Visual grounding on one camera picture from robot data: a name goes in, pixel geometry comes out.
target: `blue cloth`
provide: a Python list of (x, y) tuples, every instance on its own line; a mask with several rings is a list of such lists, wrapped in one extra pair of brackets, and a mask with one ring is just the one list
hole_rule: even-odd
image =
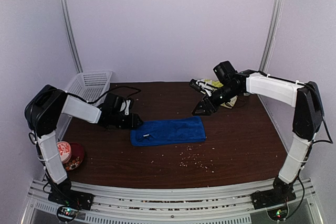
[(205, 131), (199, 116), (179, 120), (148, 121), (131, 131), (134, 146), (196, 143), (205, 141)]

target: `pink lid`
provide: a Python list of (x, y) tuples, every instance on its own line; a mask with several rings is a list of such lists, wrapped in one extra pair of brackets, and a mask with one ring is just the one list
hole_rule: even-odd
[(59, 155), (63, 164), (67, 163), (71, 158), (71, 146), (69, 143), (61, 141), (57, 143)]

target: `white plastic basket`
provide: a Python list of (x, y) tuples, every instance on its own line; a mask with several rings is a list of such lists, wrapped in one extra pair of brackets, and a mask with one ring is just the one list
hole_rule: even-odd
[[(111, 71), (97, 71), (78, 73), (68, 84), (66, 90), (69, 93), (79, 95), (85, 100), (92, 102), (104, 92), (109, 90), (111, 82)], [(104, 101), (100, 99), (95, 106)]]

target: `wooden table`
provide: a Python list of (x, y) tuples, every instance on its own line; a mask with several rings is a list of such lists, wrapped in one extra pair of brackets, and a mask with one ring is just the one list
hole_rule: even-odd
[[(144, 121), (187, 118), (202, 98), (186, 82), (127, 85), (142, 89), (133, 96), (132, 112)], [(256, 95), (240, 97), (233, 109), (220, 108), (202, 121), (204, 143), (134, 147), (129, 130), (106, 131), (72, 119), (64, 141), (81, 143), (86, 157), (69, 176), (81, 183), (153, 189), (222, 186), (277, 176), (286, 151)]]

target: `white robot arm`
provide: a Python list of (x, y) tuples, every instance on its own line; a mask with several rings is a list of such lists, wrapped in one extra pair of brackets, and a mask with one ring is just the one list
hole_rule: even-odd
[[(274, 188), (251, 195), (255, 209), (295, 199), (292, 186), (308, 159), (314, 137), (324, 120), (316, 83), (292, 82), (253, 70), (238, 73), (229, 61), (217, 65), (214, 72), (224, 86), (211, 95), (206, 94), (194, 109), (193, 115), (211, 115), (222, 103), (243, 92), (264, 95), (295, 108), (293, 142), (285, 163), (274, 180)], [(198, 92), (202, 89), (195, 80), (190, 81), (190, 86)]]
[(46, 85), (27, 105), (25, 117), (32, 132), (30, 140), (36, 145), (51, 193), (48, 199), (75, 209), (89, 210), (93, 195), (71, 190), (71, 181), (63, 167), (57, 148), (55, 129), (61, 114), (66, 114), (103, 127), (136, 129), (142, 125), (137, 114), (130, 113), (132, 99), (106, 92), (98, 107), (94, 102)]

